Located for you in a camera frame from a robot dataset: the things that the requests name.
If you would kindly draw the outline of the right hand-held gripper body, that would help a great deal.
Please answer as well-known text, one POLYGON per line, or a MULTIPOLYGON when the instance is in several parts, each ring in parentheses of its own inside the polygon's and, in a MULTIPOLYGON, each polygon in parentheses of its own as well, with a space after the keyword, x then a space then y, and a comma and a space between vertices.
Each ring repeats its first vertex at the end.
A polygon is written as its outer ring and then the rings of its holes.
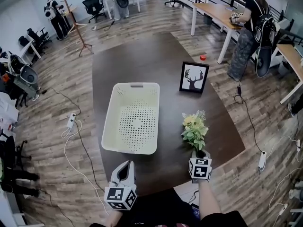
POLYGON ((210 158, 190 158, 188 171, 192 183, 198 183, 199 180, 209 181, 212 172, 211 163, 210 158))

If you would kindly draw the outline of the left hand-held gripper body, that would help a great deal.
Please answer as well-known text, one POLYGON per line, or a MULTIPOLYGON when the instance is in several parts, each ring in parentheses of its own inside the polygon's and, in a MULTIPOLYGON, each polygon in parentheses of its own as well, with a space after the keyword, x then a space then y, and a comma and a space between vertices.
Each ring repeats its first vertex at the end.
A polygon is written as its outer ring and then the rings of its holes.
POLYGON ((136 184, 110 182, 105 188, 104 201, 114 210, 130 210, 136 200, 136 184))

